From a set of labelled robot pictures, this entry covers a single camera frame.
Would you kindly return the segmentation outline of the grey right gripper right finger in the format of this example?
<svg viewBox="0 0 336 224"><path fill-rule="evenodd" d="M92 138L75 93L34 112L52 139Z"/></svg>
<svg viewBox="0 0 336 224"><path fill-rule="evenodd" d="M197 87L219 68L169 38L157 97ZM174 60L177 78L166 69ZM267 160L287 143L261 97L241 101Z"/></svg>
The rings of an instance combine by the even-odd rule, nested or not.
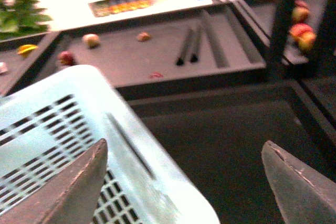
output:
<svg viewBox="0 0 336 224"><path fill-rule="evenodd" d="M335 182L272 141L261 159L285 223L335 223Z"/></svg>

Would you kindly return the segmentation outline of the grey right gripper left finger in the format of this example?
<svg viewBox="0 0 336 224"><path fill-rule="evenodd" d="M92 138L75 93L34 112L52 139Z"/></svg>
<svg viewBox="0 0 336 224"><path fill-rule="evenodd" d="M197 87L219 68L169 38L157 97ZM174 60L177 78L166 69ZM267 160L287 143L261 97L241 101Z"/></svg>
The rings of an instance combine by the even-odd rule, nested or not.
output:
<svg viewBox="0 0 336 224"><path fill-rule="evenodd" d="M1 223L91 223L107 159L107 141L102 138L45 186L1 215Z"/></svg>

